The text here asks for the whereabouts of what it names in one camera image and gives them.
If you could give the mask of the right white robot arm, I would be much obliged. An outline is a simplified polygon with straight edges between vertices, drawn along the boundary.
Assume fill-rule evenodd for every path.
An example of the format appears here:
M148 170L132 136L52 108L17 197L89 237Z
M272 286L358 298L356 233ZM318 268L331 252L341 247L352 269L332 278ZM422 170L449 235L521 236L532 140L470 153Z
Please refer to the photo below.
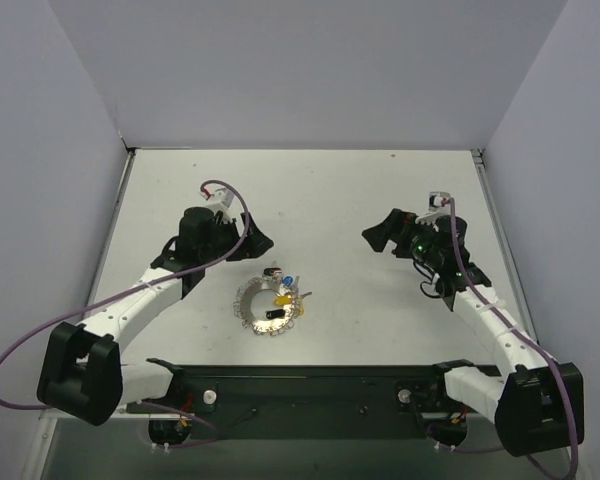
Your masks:
M442 364L443 394L491 421L515 457L580 445L584 440L584 381L559 363L506 310L489 277L470 259L466 221L438 206L419 216L392 210L362 236L375 252L394 243L397 258L430 273L437 296L490 354L499 378L469 361Z

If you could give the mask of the silver key with black fob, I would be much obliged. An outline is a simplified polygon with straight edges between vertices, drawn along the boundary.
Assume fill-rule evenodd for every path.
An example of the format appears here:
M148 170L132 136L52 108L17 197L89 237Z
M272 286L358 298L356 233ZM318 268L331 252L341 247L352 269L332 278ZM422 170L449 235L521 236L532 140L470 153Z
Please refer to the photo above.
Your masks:
M282 319L286 316L286 314L287 314L287 312L283 308L279 308L279 309L275 309L275 310L268 310L265 312L265 318L267 320Z

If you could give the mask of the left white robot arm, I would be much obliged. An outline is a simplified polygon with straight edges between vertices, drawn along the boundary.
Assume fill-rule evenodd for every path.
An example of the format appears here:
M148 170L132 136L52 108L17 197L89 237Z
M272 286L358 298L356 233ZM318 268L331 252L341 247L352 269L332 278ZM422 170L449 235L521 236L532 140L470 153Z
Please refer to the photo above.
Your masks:
M143 273L130 295L100 307L77 323L59 323L50 333L37 398L98 426L121 405L151 400L163 411L184 402L185 387L169 362L125 364L122 354L163 311L183 300L212 264L263 256L274 242L243 213L242 230L223 207L192 207Z

